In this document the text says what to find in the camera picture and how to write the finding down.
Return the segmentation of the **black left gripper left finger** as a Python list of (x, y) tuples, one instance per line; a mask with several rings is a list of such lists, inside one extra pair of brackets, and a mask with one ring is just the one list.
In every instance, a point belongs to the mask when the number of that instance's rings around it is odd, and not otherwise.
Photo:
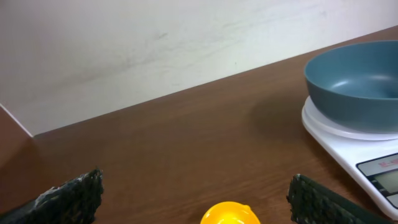
[(1, 223), (93, 223), (103, 192), (103, 171), (94, 169), (2, 213)]

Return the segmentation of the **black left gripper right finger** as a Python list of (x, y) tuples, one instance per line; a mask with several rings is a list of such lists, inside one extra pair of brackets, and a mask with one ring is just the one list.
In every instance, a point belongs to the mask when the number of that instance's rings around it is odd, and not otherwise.
[(287, 201), (298, 224), (392, 224), (302, 174), (292, 177)]

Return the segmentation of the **yellow plastic measuring scoop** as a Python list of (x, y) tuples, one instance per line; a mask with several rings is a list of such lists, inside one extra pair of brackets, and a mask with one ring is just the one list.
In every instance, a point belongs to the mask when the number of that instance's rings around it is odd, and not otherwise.
[(220, 202), (209, 208), (200, 224), (260, 224), (249, 205), (238, 202)]

